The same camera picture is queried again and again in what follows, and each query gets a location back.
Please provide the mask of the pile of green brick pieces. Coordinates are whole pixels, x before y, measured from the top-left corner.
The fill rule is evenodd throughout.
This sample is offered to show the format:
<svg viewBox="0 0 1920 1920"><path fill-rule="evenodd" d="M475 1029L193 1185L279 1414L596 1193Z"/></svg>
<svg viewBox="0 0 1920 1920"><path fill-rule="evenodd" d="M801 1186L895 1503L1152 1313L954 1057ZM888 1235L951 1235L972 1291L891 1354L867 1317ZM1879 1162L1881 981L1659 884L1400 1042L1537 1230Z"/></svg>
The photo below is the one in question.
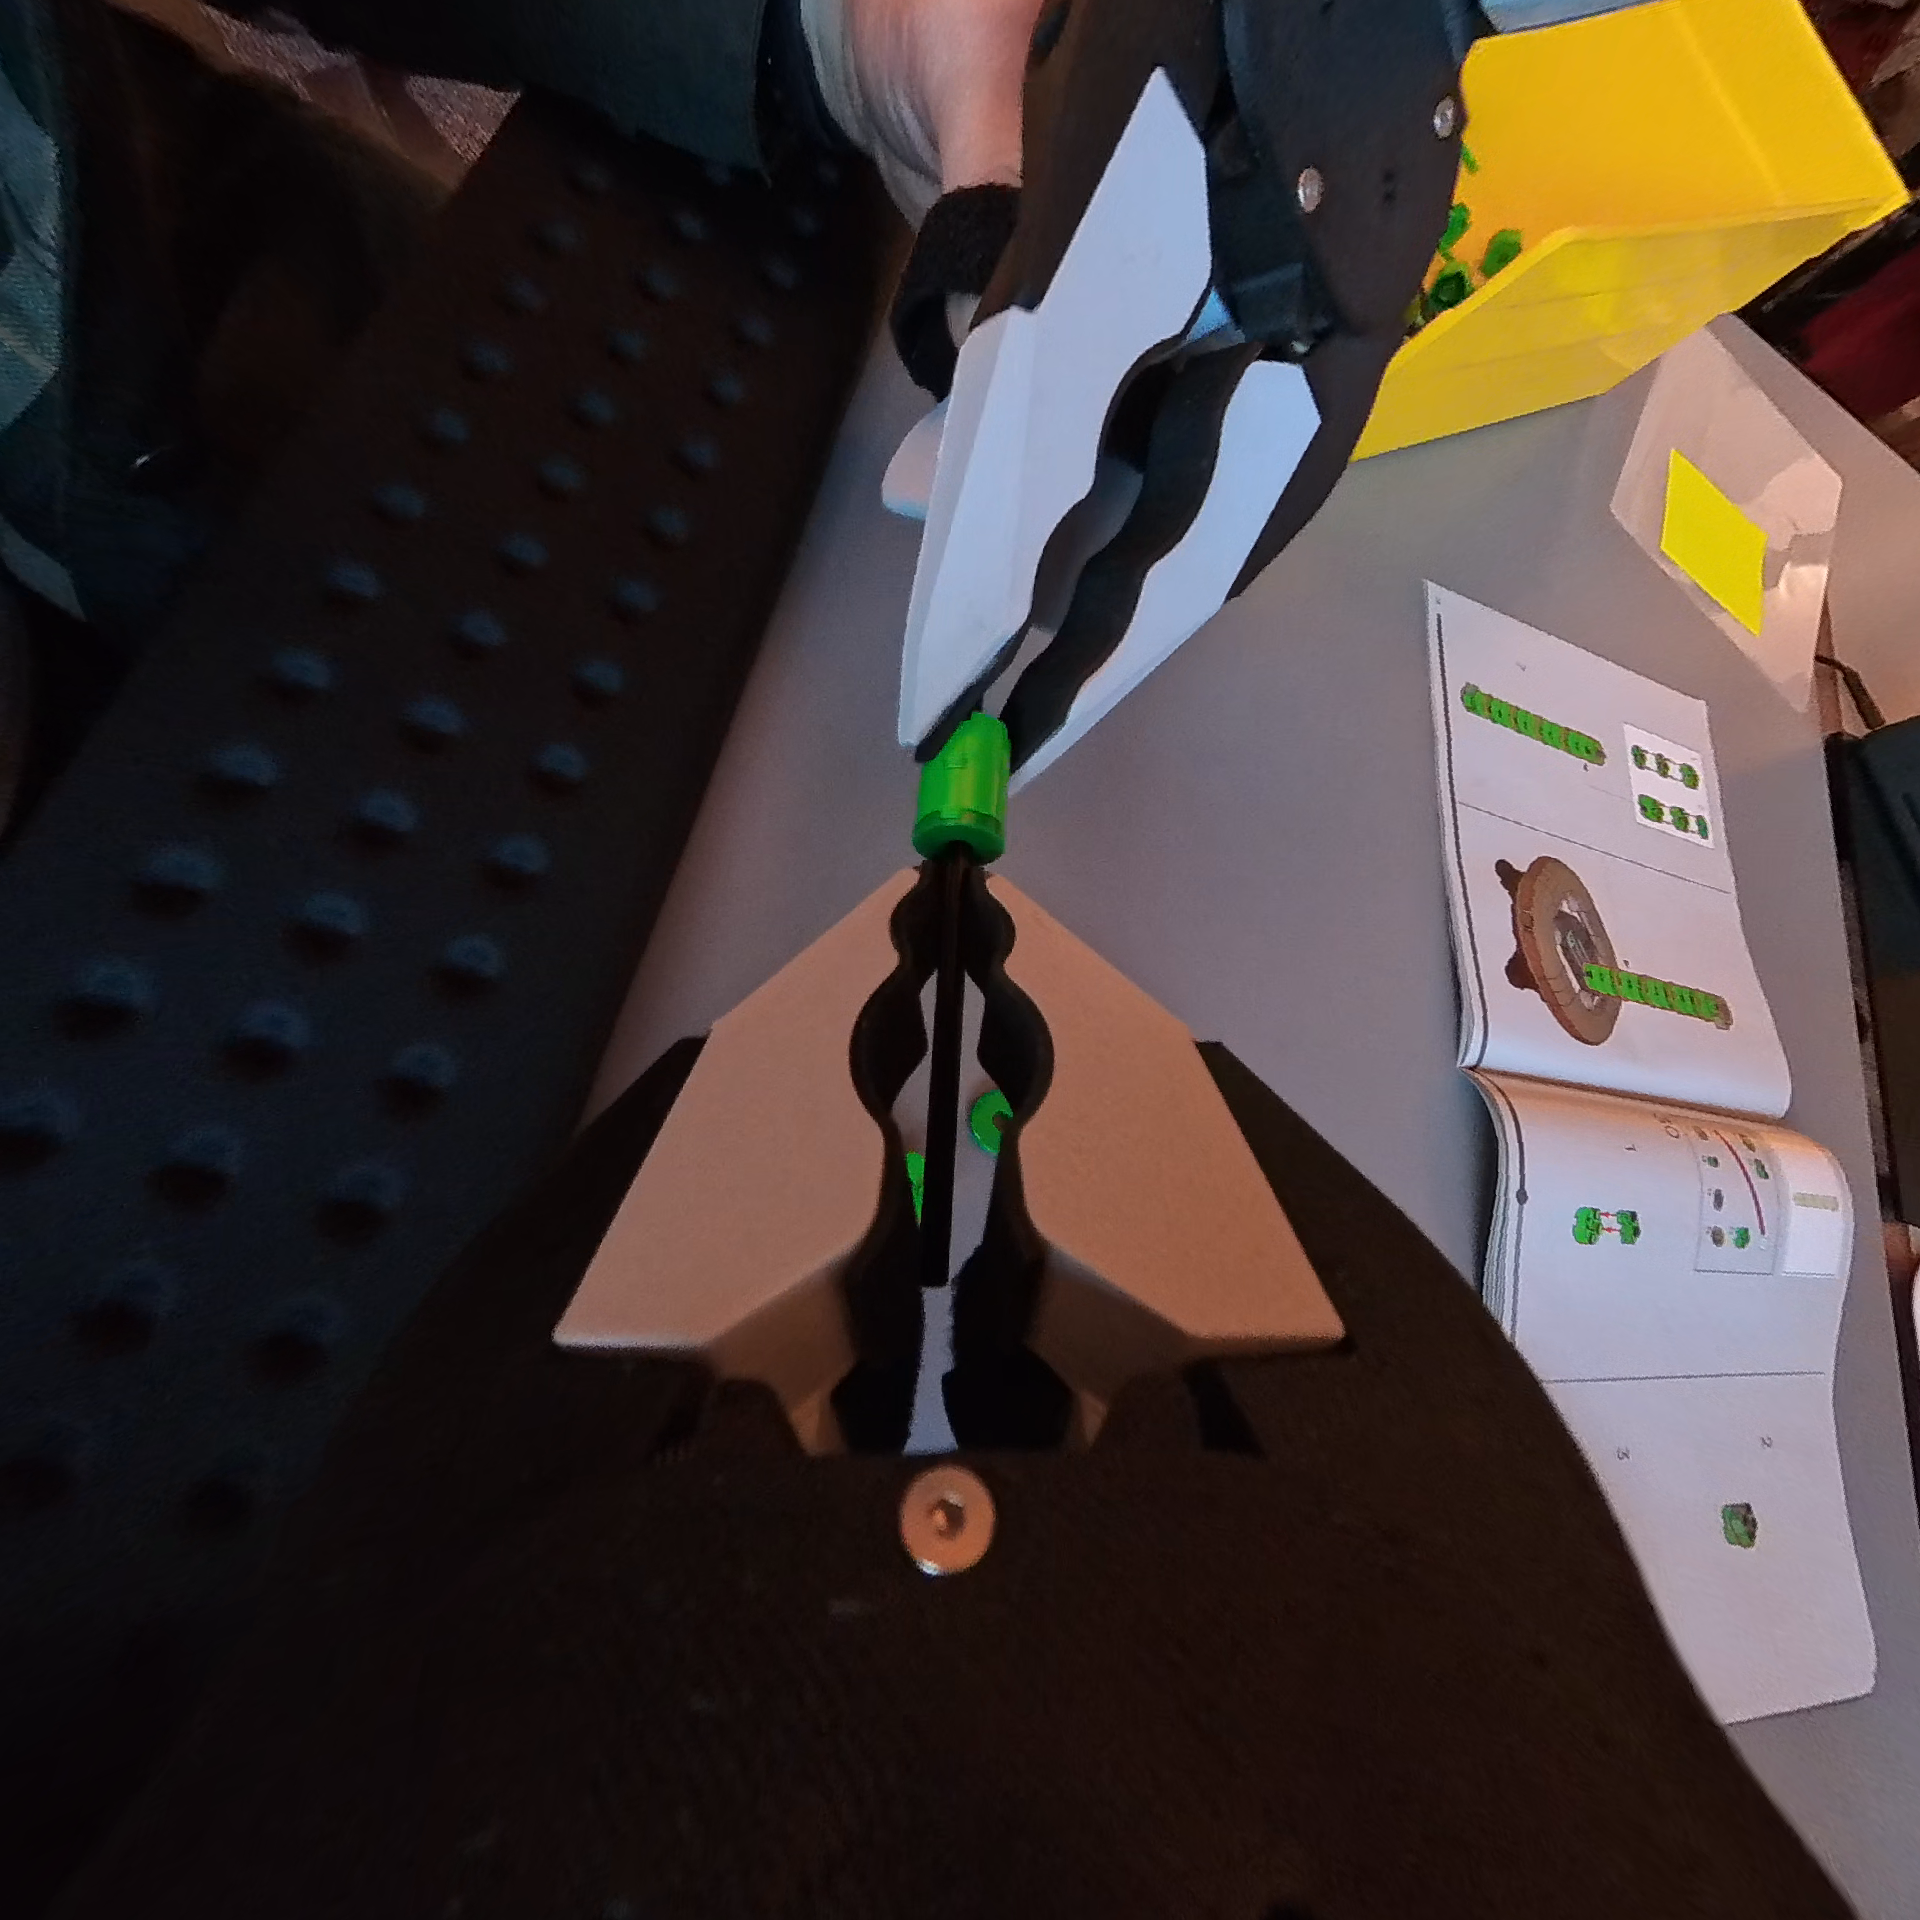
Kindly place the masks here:
<svg viewBox="0 0 1920 1920"><path fill-rule="evenodd" d="M1428 275L1405 314L1405 337L1464 306L1477 291L1501 275L1524 249L1524 234L1515 227L1475 237L1472 205L1456 198L1448 227L1436 242Z"/></svg>

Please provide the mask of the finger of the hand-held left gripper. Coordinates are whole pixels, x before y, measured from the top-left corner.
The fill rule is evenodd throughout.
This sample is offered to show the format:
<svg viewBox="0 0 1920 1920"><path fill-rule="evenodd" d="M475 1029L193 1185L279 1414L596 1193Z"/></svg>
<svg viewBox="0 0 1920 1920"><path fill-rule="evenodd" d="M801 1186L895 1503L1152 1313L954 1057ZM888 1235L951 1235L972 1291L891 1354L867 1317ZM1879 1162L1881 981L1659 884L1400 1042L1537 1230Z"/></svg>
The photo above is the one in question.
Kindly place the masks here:
<svg viewBox="0 0 1920 1920"><path fill-rule="evenodd" d="M1020 793L1231 598L1320 429L1298 366L1196 358L1156 419L1140 493L1003 710Z"/></svg>
<svg viewBox="0 0 1920 1920"><path fill-rule="evenodd" d="M1045 297L973 325L959 354L903 628L905 748L1024 628L1048 541L1092 490L1123 382L1181 341L1210 271L1202 138L1156 68Z"/></svg>

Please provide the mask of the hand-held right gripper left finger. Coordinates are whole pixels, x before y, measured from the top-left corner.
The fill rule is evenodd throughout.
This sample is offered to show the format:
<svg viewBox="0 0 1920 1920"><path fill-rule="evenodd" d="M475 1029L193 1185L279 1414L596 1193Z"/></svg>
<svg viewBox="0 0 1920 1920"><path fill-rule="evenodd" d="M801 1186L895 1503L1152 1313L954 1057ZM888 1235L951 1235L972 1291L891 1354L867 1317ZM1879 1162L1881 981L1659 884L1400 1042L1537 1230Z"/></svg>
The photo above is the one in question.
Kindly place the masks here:
<svg viewBox="0 0 1920 1920"><path fill-rule="evenodd" d="M556 1342L768 1386L803 1446L901 1452L921 1230L897 1101L929 1053L933 881L880 890L719 1019Z"/></svg>

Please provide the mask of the yellow plastic bin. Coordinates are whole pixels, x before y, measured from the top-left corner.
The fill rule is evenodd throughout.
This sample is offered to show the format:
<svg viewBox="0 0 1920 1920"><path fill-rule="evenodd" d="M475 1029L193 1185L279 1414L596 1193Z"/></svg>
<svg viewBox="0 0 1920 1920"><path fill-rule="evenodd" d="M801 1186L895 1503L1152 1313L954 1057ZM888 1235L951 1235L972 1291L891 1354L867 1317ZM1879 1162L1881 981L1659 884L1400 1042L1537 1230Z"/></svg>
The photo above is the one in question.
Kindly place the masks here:
<svg viewBox="0 0 1920 1920"><path fill-rule="evenodd" d="M1524 249L1415 334L1353 457L1604 394L1907 201L1796 3L1628 6L1482 39L1475 237Z"/></svg>

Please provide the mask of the person's dark jacket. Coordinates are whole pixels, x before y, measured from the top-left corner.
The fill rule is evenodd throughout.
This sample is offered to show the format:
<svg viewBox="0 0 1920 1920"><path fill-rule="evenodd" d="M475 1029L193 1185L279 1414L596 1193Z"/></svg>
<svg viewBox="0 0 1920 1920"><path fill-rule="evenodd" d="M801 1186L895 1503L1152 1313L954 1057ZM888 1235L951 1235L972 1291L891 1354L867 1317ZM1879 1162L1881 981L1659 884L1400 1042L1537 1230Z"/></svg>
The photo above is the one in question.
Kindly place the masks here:
<svg viewBox="0 0 1920 1920"><path fill-rule="evenodd" d="M5 5L2 63L5 570L123 641L177 553L132 481L173 342L154 310L137 97L103 5Z"/></svg>

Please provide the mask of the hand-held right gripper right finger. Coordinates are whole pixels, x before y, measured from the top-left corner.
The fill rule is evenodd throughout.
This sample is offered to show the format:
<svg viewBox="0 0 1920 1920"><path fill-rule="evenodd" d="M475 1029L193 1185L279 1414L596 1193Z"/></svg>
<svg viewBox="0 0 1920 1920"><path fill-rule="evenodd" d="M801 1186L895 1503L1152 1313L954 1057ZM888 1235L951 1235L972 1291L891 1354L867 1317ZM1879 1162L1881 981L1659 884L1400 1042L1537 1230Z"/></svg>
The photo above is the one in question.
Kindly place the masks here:
<svg viewBox="0 0 1920 1920"><path fill-rule="evenodd" d="M1191 1361L1333 1348L1343 1318L1186 1023L1005 878L967 884L999 1124L960 1274L960 1439L1051 1450Z"/></svg>

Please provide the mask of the person's left forearm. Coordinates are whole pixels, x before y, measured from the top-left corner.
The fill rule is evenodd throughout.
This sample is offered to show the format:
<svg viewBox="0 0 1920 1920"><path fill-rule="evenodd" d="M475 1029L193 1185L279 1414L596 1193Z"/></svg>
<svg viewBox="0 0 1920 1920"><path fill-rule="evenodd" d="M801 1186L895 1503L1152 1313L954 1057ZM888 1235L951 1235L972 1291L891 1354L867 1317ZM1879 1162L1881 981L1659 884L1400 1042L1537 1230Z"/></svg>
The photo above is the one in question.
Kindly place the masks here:
<svg viewBox="0 0 1920 1920"><path fill-rule="evenodd" d="M447 79L548 90L729 166L849 153L796 3L301 5L328 44Z"/></svg>

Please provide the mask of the person's left hand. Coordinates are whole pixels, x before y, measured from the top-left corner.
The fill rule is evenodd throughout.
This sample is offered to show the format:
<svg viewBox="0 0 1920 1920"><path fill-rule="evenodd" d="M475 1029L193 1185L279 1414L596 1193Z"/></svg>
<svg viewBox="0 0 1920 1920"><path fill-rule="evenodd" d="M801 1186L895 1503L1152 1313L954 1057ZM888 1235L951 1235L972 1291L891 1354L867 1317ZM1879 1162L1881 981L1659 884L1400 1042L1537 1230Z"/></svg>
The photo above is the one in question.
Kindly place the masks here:
<svg viewBox="0 0 1920 1920"><path fill-rule="evenodd" d="M823 106L913 229L967 185L1023 182L1042 3L803 3Z"/></svg>

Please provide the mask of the open instruction booklet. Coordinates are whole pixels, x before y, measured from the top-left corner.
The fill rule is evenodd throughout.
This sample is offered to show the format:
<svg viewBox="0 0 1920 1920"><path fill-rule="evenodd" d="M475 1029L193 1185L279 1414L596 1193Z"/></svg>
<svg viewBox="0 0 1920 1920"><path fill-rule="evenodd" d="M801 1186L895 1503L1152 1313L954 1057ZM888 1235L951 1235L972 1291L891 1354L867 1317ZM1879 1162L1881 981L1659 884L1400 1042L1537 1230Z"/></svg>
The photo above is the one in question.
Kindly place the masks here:
<svg viewBox="0 0 1920 1920"><path fill-rule="evenodd" d="M1480 1290L1721 1722L1868 1693L1833 1370L1857 1212L1785 1126L1704 702L1428 583Z"/></svg>

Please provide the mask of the grey desk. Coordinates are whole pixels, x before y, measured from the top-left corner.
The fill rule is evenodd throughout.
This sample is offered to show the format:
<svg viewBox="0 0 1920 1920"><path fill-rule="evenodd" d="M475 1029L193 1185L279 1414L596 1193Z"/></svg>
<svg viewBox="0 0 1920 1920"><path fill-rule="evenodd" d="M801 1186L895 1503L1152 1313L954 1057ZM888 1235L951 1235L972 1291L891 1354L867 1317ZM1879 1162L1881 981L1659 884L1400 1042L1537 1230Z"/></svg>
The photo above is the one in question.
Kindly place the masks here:
<svg viewBox="0 0 1920 1920"><path fill-rule="evenodd" d="M1915 1509L1821 725L1789 709L1612 517L1653 367L1593 399L1351 468L1298 541L1012 803L1005 871L1226 1039L1475 1274L1491 1145L1455 1068L1425 583L1712 710L1752 953L1793 1124L1861 1207L1835 1370L1879 1682L1736 1727L1865 1915L1915 1915ZM897 645L919 533L880 471L921 397L877 351L656 932L595 1113L905 861Z"/></svg>

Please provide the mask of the yellow paper sheet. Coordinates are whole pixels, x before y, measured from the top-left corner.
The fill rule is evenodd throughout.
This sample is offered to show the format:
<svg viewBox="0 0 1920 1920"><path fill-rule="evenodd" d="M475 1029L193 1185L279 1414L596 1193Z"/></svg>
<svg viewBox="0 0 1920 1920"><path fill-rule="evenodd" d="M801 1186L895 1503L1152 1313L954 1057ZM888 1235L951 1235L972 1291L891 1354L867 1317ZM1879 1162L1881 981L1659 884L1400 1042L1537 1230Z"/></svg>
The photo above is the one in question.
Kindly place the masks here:
<svg viewBox="0 0 1920 1920"><path fill-rule="evenodd" d="M1681 449L1669 451L1659 549L1720 613L1763 636L1769 537Z"/></svg>

